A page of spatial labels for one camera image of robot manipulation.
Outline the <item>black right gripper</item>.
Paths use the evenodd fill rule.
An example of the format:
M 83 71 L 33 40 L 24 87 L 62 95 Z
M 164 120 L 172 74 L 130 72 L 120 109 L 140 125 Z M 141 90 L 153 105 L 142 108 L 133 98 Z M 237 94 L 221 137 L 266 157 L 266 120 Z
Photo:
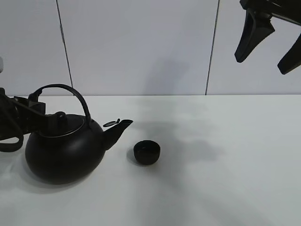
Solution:
M 271 18 L 301 25 L 300 0 L 240 0 L 246 10 L 243 32 L 235 51 L 235 59 L 242 63 L 275 28 Z M 301 36 L 278 63 L 280 72 L 285 75 L 301 65 Z

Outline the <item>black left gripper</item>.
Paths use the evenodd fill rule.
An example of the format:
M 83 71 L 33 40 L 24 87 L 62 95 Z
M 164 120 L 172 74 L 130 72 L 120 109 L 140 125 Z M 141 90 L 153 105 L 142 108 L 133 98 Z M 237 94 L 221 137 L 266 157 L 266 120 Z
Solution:
M 0 89 L 0 133 L 28 134 L 34 131 L 56 133 L 59 130 L 59 115 L 46 114 L 46 104 L 39 101 L 42 88 L 28 98 L 8 97 Z

